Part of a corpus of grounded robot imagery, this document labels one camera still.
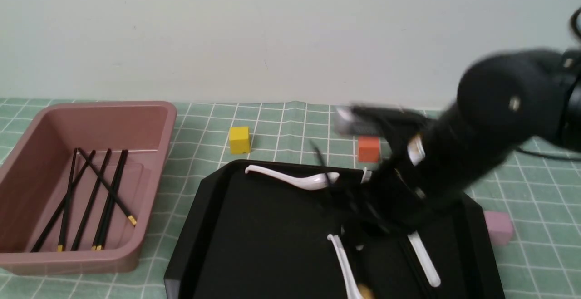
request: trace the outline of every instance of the yellow cube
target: yellow cube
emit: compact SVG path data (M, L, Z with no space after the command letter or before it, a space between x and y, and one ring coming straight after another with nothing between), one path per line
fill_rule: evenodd
M231 127L228 134L230 152L233 154L245 154L251 152L251 137L249 127Z

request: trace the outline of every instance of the wooden block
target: wooden block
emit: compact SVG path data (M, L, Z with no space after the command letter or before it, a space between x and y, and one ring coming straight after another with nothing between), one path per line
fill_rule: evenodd
M510 215L505 212L485 211L484 219L492 245L508 245L514 233Z
M360 136L357 139L357 159L359 162L378 162L379 138Z
M251 137L249 127L231 127L228 133L230 152L245 154L251 152Z

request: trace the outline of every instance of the black tray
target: black tray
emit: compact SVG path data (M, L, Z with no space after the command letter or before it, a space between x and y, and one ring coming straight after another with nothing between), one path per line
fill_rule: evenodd
M164 282L168 299L346 298L333 246L336 221L305 191L244 170L261 165L299 177L320 167L237 160L201 182ZM333 169L356 183L363 171ZM503 299L482 208L468 196L450 216L419 230L442 284L430 297ZM378 240L361 252L376 299L423 299L401 239Z

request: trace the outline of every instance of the table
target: table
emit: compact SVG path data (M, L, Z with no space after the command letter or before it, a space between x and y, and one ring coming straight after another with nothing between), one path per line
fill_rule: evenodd
M0 98L0 162L41 109L73 100ZM127 274L12 276L0 299L165 299L163 274L201 179L239 158L316 165L311 140L335 167L373 167L354 138L330 127L333 108L302 102L174 103L178 117L138 268ZM424 111L436 116L437 111ZM232 155L230 127L249 126L250 154ZM525 148L562 153L540 140ZM389 147L382 142L382 154ZM515 237L494 249L507 299L581 298L581 163L514 154L467 193L485 210L510 213Z

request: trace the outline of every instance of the pink plastic bin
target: pink plastic bin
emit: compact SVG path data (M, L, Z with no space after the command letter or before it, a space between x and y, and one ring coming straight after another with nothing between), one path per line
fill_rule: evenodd
M43 109L0 168L0 268L14 274L90 274L129 272L139 263L153 202L174 123L176 107L167 102L58 104ZM111 181L121 150L128 149L119 197L137 225L116 207L102 251L90 250L107 191L100 187L78 251L69 251L96 175L88 168L74 192L67 246L57 252L60 218L38 253L30 250L67 190L75 147L100 167L113 150L105 178ZM84 160L77 156L77 171Z

